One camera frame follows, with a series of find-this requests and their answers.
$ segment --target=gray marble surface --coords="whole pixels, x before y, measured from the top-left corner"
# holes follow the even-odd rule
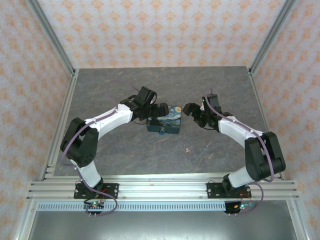
[[[87,119],[113,108],[107,87],[117,102],[136,94],[121,82],[107,86],[112,80],[146,86],[157,93],[157,103],[182,108],[187,103],[201,104],[202,96],[212,88],[223,111],[252,128],[265,130],[244,66],[81,69],[67,126],[76,117]],[[159,135],[132,122],[121,125],[100,139],[94,161],[102,175],[232,172],[244,166],[245,152],[228,136],[202,129],[191,116],[182,114],[179,134]],[[76,173],[59,159],[54,174]]]

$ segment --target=patterned wallpaper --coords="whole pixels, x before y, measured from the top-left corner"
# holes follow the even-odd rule
[[[26,0],[0,1],[0,239],[13,239],[69,75]]]
[[[40,0],[75,68],[250,67],[285,0]]]
[[[320,236],[320,2],[299,0],[255,75],[270,130]]]

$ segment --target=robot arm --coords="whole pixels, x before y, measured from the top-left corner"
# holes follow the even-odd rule
[[[94,162],[100,138],[116,127],[129,123],[136,118],[144,120],[148,117],[166,116],[169,113],[166,103],[152,104],[152,99],[155,95],[154,91],[142,87],[138,95],[122,100],[117,107],[99,116],[86,120],[81,120],[77,117],[71,121],[62,140],[61,151],[65,151],[79,129],[88,123],[92,123],[80,134],[83,139],[78,136],[66,153],[66,156],[91,188],[101,191],[103,185],[103,179],[98,173]]]
[[[262,148],[257,136],[253,134],[255,132],[259,135],[266,145],[266,149],[270,155],[272,168],[274,173],[280,173],[286,169],[286,164],[282,151],[277,139],[277,136],[273,132],[262,132],[248,127],[244,127],[236,124],[238,121],[229,112],[222,112],[219,106],[218,97],[215,94],[207,96],[209,104],[218,113],[231,121],[224,119],[214,113],[208,106],[205,97],[202,97],[203,106],[199,106],[195,103],[188,103],[184,106],[183,112],[189,116],[191,115],[194,121],[204,128],[207,124],[219,133],[225,134],[239,143],[245,150],[245,166],[239,170],[227,174],[223,178],[222,186],[227,195],[239,187],[246,184],[260,181],[271,175],[270,166],[267,161],[266,153]]]

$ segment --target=black mounting plate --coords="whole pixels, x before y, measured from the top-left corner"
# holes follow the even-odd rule
[[[105,193],[113,196],[115,199],[118,198],[119,184],[118,183],[103,183],[102,190],[106,189]],[[87,187],[81,182],[75,185],[74,190],[74,199],[110,199],[108,196],[99,194],[96,197],[96,194],[89,191]]]
[[[251,189],[249,186],[234,188],[228,196],[225,193],[221,182],[208,182],[206,184],[206,193],[208,195],[208,199],[241,199],[241,193],[248,194],[251,198]]]

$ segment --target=wall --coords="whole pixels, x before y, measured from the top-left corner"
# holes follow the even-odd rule
[[[285,0],[40,0],[75,68],[248,66]]]
[[[0,239],[11,240],[49,153],[69,75],[26,0],[1,0],[0,39]]]
[[[285,175],[297,180],[319,236],[320,2],[297,1],[254,79],[268,126],[279,137]]]

